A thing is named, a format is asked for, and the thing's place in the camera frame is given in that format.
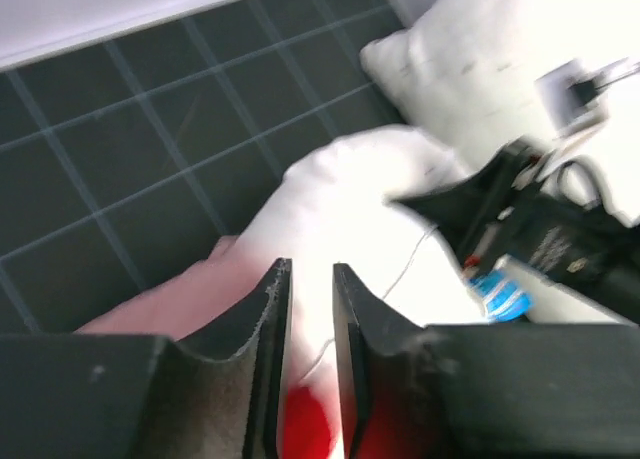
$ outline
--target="red object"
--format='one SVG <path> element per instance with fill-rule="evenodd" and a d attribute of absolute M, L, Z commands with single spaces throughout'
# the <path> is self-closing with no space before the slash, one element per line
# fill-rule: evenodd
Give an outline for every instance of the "red object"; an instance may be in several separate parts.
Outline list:
<path fill-rule="evenodd" d="M 285 406 L 283 459 L 328 459 L 336 442 L 322 404 L 308 387 L 289 392 Z"/>

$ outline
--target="dark floor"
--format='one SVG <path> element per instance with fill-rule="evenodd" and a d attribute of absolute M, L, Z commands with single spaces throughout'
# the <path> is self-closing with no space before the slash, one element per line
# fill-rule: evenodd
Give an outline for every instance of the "dark floor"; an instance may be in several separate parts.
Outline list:
<path fill-rule="evenodd" d="M 70 331 L 240 232 L 284 170 L 401 122 L 384 0 L 244 0 L 0 75 L 0 331 Z"/>

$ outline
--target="blue striped object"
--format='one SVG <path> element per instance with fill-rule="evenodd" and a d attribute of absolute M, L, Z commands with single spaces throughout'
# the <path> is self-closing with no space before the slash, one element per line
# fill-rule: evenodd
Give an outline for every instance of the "blue striped object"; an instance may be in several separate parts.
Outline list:
<path fill-rule="evenodd" d="M 470 282 L 482 297 L 487 318 L 492 321 L 513 321 L 533 305 L 531 296 L 499 269 L 486 276 L 474 277 Z"/>

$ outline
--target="grout line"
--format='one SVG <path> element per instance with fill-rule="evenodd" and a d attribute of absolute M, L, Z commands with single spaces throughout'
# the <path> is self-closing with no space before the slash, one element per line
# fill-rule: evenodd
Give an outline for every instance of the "grout line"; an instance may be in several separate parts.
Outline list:
<path fill-rule="evenodd" d="M 249 130 L 249 134 L 251 134 L 251 136 L 253 137 L 258 137 L 260 135 L 260 129 L 258 128 L 258 125 L 253 119 L 253 116 L 249 112 L 246 104 L 240 97 L 240 94 L 238 94 L 238 91 L 233 86 L 233 83 L 224 72 L 223 68 L 219 67 L 218 59 L 207 44 L 207 41 L 205 41 L 204 37 L 202 37 L 198 26 L 190 17 L 182 19 L 182 24 L 186 29 L 189 38 L 196 46 L 207 64 L 211 68 L 218 69 L 215 75 L 216 80 L 218 81 L 218 84 L 220 85 L 224 93 L 227 95 L 227 98 L 231 102 L 231 105 L 240 116 L 240 119 L 242 120 L 242 122 L 244 122 L 244 125 Z M 262 156 L 267 161 L 267 165 L 271 169 L 271 172 L 273 173 L 275 178 L 280 179 L 284 171 L 282 169 L 282 166 L 280 165 L 280 162 L 276 158 L 276 155 L 273 153 L 269 145 L 264 140 L 262 140 L 262 138 L 257 140 L 256 144 L 258 145 Z"/>
<path fill-rule="evenodd" d="M 336 16 L 333 12 L 333 9 L 331 9 L 331 6 L 327 3 L 326 0 L 311 0 L 311 1 L 316 6 L 316 8 L 318 9 L 318 12 L 320 12 L 320 15 L 324 18 L 325 21 L 331 23 L 336 20 Z M 353 44 L 353 41 L 351 40 L 349 35 L 345 32 L 344 28 L 333 28 L 331 30 L 331 33 L 333 34 L 333 37 L 336 39 L 336 41 L 338 41 L 338 44 L 346 54 L 347 58 L 349 59 L 349 62 L 351 62 L 351 64 L 363 76 L 367 77 L 367 74 L 364 72 L 364 70 L 362 69 L 362 65 L 360 64 L 360 51 L 358 51 L 356 46 Z M 376 104 L 378 105 L 378 108 L 381 110 L 380 112 L 382 112 L 384 117 L 386 117 L 390 123 L 393 123 L 395 121 L 395 118 L 389 112 L 389 108 L 385 107 L 385 105 L 381 103 L 377 94 L 373 94 L 373 98 Z"/>
<path fill-rule="evenodd" d="M 155 87 L 153 89 L 149 89 L 148 91 L 146 91 L 146 94 L 149 97 L 152 97 L 156 94 L 161 94 L 165 91 L 169 91 L 171 89 L 175 89 L 177 87 L 180 87 L 184 84 L 189 84 L 193 81 L 196 81 L 198 79 L 201 79 L 203 77 L 209 76 L 211 74 L 214 74 L 216 72 L 218 72 L 221 69 L 227 69 L 228 67 L 233 67 L 236 66 L 238 64 L 241 64 L 245 61 L 248 61 L 250 59 L 262 56 L 264 54 L 267 54 L 269 52 L 273 52 L 275 50 L 277 50 L 279 47 L 285 47 L 288 46 L 290 44 L 296 43 L 298 41 L 302 41 L 305 39 L 308 39 L 310 37 L 314 37 L 317 36 L 318 34 L 322 34 L 323 32 L 327 32 L 330 30 L 333 30 L 337 27 L 343 26 L 345 24 L 351 23 L 351 22 L 355 22 L 355 21 L 359 21 L 361 19 L 365 19 L 367 17 L 370 16 L 374 16 L 382 11 L 386 11 L 386 10 L 391 10 L 391 6 L 389 5 L 384 5 L 384 6 L 378 6 L 375 7 L 373 9 L 370 9 L 369 11 L 365 11 L 365 12 L 360 12 L 358 14 L 354 14 L 353 16 L 349 16 L 345 19 L 341 19 L 339 21 L 336 21 L 334 23 L 331 24 L 326 24 L 324 26 L 318 27 L 316 29 L 313 29 L 311 31 L 307 31 L 307 32 L 303 32 L 302 34 L 298 34 L 297 36 L 293 36 L 289 39 L 286 39 L 284 41 L 282 41 L 281 43 L 278 44 L 271 44 L 267 47 L 264 47 L 262 49 L 258 49 L 257 51 L 252 51 L 249 52 L 248 54 L 245 54 L 243 56 L 237 57 L 235 59 L 231 59 L 227 62 L 224 62 L 222 64 L 216 65 L 214 67 L 210 67 L 208 69 L 204 69 L 202 71 L 198 71 L 195 72 L 193 74 L 189 74 L 188 76 L 185 77 L 181 77 L 180 79 L 176 79 L 175 81 L 169 82 L 167 84 L 163 84 L 161 86 Z M 122 107 L 126 107 L 130 104 L 135 104 L 137 103 L 138 99 L 133 96 L 133 97 L 128 97 L 126 99 L 123 99 L 121 101 L 118 102 L 114 102 L 113 104 L 109 104 L 108 106 L 104 106 L 101 107 L 100 109 L 96 109 L 95 111 L 91 111 L 88 112 L 86 114 L 82 114 L 78 117 L 74 117 L 73 119 L 69 119 L 63 122 L 60 122 L 56 125 L 53 126 L 49 126 L 41 131 L 37 131 L 34 133 L 31 133 L 27 136 L 18 138 L 18 139 L 14 139 L 12 141 L 7 142 L 6 144 L 2 144 L 0 145 L 0 153 L 4 152 L 5 150 L 9 150 L 12 149 L 14 147 L 20 146 L 22 144 L 25 144 L 27 142 L 30 142 L 34 139 L 37 139 L 40 135 L 49 132 L 49 130 L 53 130 L 53 131 L 60 131 L 63 129 L 67 129 L 69 127 L 73 127 L 76 126 L 82 122 L 85 122 L 89 119 L 93 119 L 96 116 L 100 116 L 103 114 L 108 114 L 110 112 L 116 111 Z"/>
<path fill-rule="evenodd" d="M 37 246 L 39 246 L 41 244 L 44 244 L 44 243 L 46 243 L 46 242 L 48 242 L 48 241 L 50 241 L 50 240 L 52 240 L 52 239 L 64 234 L 64 233 L 74 229 L 75 227 L 81 226 L 82 224 L 84 224 L 86 222 L 89 222 L 92 219 L 96 219 L 97 220 L 100 216 L 103 216 L 103 215 L 107 214 L 108 212 L 110 212 L 110 211 L 112 211 L 114 209 L 117 209 L 118 207 L 123 206 L 123 205 L 125 205 L 125 204 L 127 204 L 127 203 L 129 203 L 129 202 L 131 202 L 131 201 L 133 201 L 133 200 L 135 200 L 135 199 L 147 194 L 148 192 L 154 191 L 154 190 L 164 186 L 165 184 L 168 184 L 169 182 L 174 181 L 174 180 L 182 177 L 182 175 L 185 172 L 192 172 L 192 171 L 195 171 L 195 170 L 197 170 L 197 169 L 199 169 L 201 167 L 206 166 L 207 164 L 211 164 L 212 162 L 215 162 L 216 160 L 219 160 L 219 159 L 223 158 L 224 156 L 226 156 L 228 154 L 231 154 L 231 153 L 241 149 L 244 146 L 247 146 L 249 144 L 253 144 L 257 140 L 259 140 L 261 138 L 264 138 L 264 137 L 268 136 L 269 134 L 273 134 L 274 132 L 277 132 L 277 131 L 279 131 L 281 129 L 284 129 L 285 127 L 290 126 L 291 124 L 294 124 L 294 123 L 296 123 L 296 122 L 298 122 L 298 121 L 300 121 L 300 120 L 302 120 L 302 119 L 304 119 L 306 117 L 309 117 L 309 116 L 311 116 L 313 114 L 318 113 L 322 109 L 325 109 L 325 108 L 327 108 L 329 106 L 332 106 L 333 104 L 336 104 L 336 103 L 338 103 L 338 102 L 340 102 L 340 101 L 342 101 L 344 99 L 347 99 L 347 98 L 349 98 L 349 97 L 351 97 L 351 96 L 353 96 L 355 94 L 358 94 L 359 92 L 364 91 L 365 89 L 368 89 L 372 85 L 373 85 L 373 83 L 371 83 L 371 82 L 369 82 L 367 84 L 363 84 L 362 86 L 359 86 L 359 87 L 357 87 L 357 88 L 355 88 L 355 89 L 353 89 L 353 90 L 351 90 L 351 91 L 349 91 L 349 92 L 347 92 L 345 94 L 342 94 L 341 96 L 338 96 L 338 97 L 336 97 L 334 99 L 331 99 L 330 101 L 327 101 L 326 103 L 324 103 L 324 104 L 322 104 L 322 105 L 320 105 L 318 107 L 314 107 L 312 109 L 309 109 L 307 112 L 304 112 L 304 113 L 300 114 L 299 116 L 291 118 L 291 119 L 289 119 L 289 120 L 287 120 L 285 122 L 282 122 L 282 123 L 278 124 L 277 126 L 274 126 L 274 127 L 270 128 L 270 129 L 267 129 L 266 131 L 263 131 L 260 134 L 254 136 L 254 137 L 252 137 L 250 139 L 247 139 L 246 141 L 243 141 L 243 142 L 241 142 L 239 144 L 236 144 L 235 146 L 232 146 L 232 147 L 230 147 L 228 149 L 225 149 L 224 151 L 219 152 L 218 154 L 215 154 L 215 155 L 213 155 L 211 157 L 208 157 L 207 159 L 204 159 L 204 160 L 202 160 L 202 161 L 200 161 L 200 162 L 198 162 L 196 164 L 193 164 L 193 165 L 189 166 L 187 169 L 185 169 L 184 171 L 180 171 L 180 172 L 178 172 L 176 174 L 173 174 L 173 175 L 171 175 L 169 177 L 166 177 L 166 178 L 164 178 L 164 179 L 162 179 L 162 180 L 160 180 L 158 182 L 155 182 L 155 183 L 151 184 L 150 186 L 147 186 L 144 189 L 141 189 L 141 190 L 131 194 L 130 196 L 127 196 L 127 197 L 125 197 L 123 199 L 120 199 L 117 202 L 114 202 L 113 204 L 110 204 L 110 205 L 104 207 L 102 210 L 96 211 L 95 213 L 92 213 L 92 214 L 90 214 L 88 216 L 85 216 L 82 219 L 79 219 L 79 220 L 77 220 L 77 221 L 75 221 L 75 222 L 73 222 L 71 224 L 68 224 L 68 225 L 66 225 L 66 226 L 64 226 L 64 227 L 62 227 L 60 229 L 57 229 L 57 230 L 55 230 L 55 231 L 53 231 L 53 232 L 51 232 L 51 233 L 49 233 L 49 234 L 47 234 L 45 236 L 42 236 L 42 237 L 40 237 L 40 238 L 38 238 L 38 239 L 28 243 L 28 244 L 20 246 L 19 248 L 14 249 L 13 251 L 10 251 L 10 252 L 4 254 L 3 256 L 0 256 L 0 264 L 2 262 L 4 262 L 4 261 L 7 261 L 7 260 L 13 258 L 13 257 L 19 256 L 20 254 L 22 254 L 24 252 L 27 252 L 27 251 L 29 251 L 29 250 L 31 250 L 31 249 L 33 249 L 33 248 L 35 248 L 35 247 L 37 247 Z"/>
<path fill-rule="evenodd" d="M 84 183 L 82 176 L 80 175 L 78 170 L 75 168 L 75 166 L 71 162 L 71 158 L 69 158 L 69 156 L 67 155 L 67 152 L 65 151 L 64 147 L 60 143 L 60 140 L 58 139 L 54 131 L 49 127 L 44 113 L 42 112 L 42 110 L 40 109 L 40 106 L 38 106 L 35 99 L 31 95 L 31 92 L 29 92 L 29 89 L 27 88 L 26 84 L 22 81 L 22 78 L 20 77 L 17 71 L 7 72 L 7 77 L 11 81 L 13 88 L 16 90 L 16 92 L 22 99 L 25 107 L 33 117 L 38 127 L 46 131 L 43 134 L 47 141 L 47 144 L 49 145 L 51 150 L 55 153 L 56 158 L 58 159 L 58 162 L 60 162 L 60 165 L 62 166 L 67 176 L 71 180 L 71 183 L 73 184 L 73 186 L 78 191 L 78 194 L 84 201 L 85 205 L 89 208 L 89 210 L 92 213 L 95 213 L 100 209 L 95 198 L 93 197 L 88 187 Z M 136 265 L 131 260 L 129 253 L 126 251 L 124 245 L 120 241 L 120 238 L 118 237 L 116 232 L 113 230 L 109 221 L 107 221 L 107 219 L 104 217 L 98 217 L 96 220 L 98 223 L 98 227 L 100 228 L 100 230 L 106 237 L 107 241 L 113 248 L 114 252 L 122 262 L 122 265 L 124 266 L 124 268 L 127 270 L 129 275 L 131 276 L 131 279 L 133 279 L 134 283 L 141 291 L 145 290 L 146 283 L 142 277 L 142 274 L 140 273 Z"/>
<path fill-rule="evenodd" d="M 4 292 L 7 294 L 7 297 L 9 298 L 9 301 L 11 301 L 13 307 L 15 307 L 18 314 L 20 314 L 20 317 L 22 318 L 24 325 L 29 329 L 29 332 L 32 334 L 42 332 L 40 324 L 38 324 L 35 316 L 22 299 L 20 292 L 18 292 L 18 289 L 13 284 L 13 281 L 9 277 L 9 274 L 7 274 L 7 271 L 5 271 L 2 264 L 0 264 L 0 286 L 4 289 Z"/>
<path fill-rule="evenodd" d="M 109 54 L 109 56 L 111 57 L 111 60 L 114 62 L 115 66 L 120 71 L 120 74 L 122 74 L 122 77 L 131 89 L 131 92 L 133 92 L 135 97 L 138 99 L 138 102 L 142 107 L 145 116 L 147 116 L 147 119 L 160 137 L 160 140 L 169 153 L 169 156 L 176 164 L 176 166 L 178 166 L 178 169 L 184 171 L 183 177 L 185 181 L 191 189 L 191 192 L 193 192 L 194 196 L 196 197 L 196 200 L 200 203 L 205 213 L 209 216 L 209 219 L 213 223 L 218 234 L 221 236 L 227 234 L 228 228 L 226 224 L 222 220 L 220 214 L 218 214 L 218 212 L 211 204 L 211 201 L 202 188 L 202 185 L 198 182 L 196 177 L 191 172 L 186 172 L 189 168 L 189 163 L 178 149 L 176 142 L 162 122 L 162 119 L 160 119 L 160 116 L 158 116 L 158 113 L 151 104 L 149 97 L 142 89 L 142 86 L 133 74 L 131 67 L 129 67 L 129 63 L 120 52 L 120 49 L 113 41 L 105 42 L 104 48 L 106 49 L 107 54 Z"/>
<path fill-rule="evenodd" d="M 262 29 L 265 31 L 267 36 L 276 44 L 282 43 L 282 37 L 280 36 L 280 33 L 278 32 L 276 26 L 271 21 L 269 14 L 262 6 L 262 1 L 247 0 L 247 3 L 249 4 L 249 8 L 262 26 Z M 289 72 L 293 75 L 293 78 L 298 84 L 298 87 L 302 91 L 302 94 L 304 94 L 304 96 L 306 97 L 307 101 L 309 101 L 311 107 L 320 105 L 322 101 L 318 97 L 318 94 L 314 90 L 313 86 L 311 86 L 311 84 L 307 80 L 304 72 L 298 64 L 298 61 L 296 61 L 289 49 L 287 47 L 278 48 L 278 54 L 286 64 Z M 338 128 L 333 122 L 333 119 L 329 117 L 326 111 L 323 110 L 319 112 L 318 117 L 320 118 L 320 122 L 322 122 L 322 125 L 332 138 L 336 138 L 340 135 L 340 133 L 338 132 Z"/>

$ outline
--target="white pillow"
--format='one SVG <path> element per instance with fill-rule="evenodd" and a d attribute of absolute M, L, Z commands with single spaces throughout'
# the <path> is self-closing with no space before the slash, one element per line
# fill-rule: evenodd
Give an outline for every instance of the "white pillow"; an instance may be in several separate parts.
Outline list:
<path fill-rule="evenodd" d="M 595 71 L 640 57 L 639 0 L 439 0 L 407 31 L 367 45 L 364 69 L 407 119 L 478 170 L 522 135 L 549 149 L 557 131 L 535 82 L 571 60 Z M 640 77 L 604 96 L 610 119 L 574 151 L 603 171 L 631 221 Z"/>

